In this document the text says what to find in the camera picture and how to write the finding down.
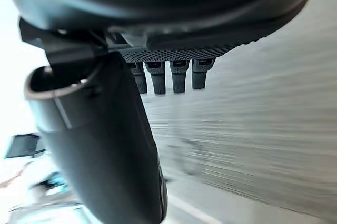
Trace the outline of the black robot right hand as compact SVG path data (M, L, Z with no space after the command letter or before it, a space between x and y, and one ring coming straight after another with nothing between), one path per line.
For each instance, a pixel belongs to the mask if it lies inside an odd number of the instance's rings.
M290 22L308 0L13 0L21 39L44 50L24 95L37 131L102 223L161 223L167 189L141 100L205 85L215 58Z

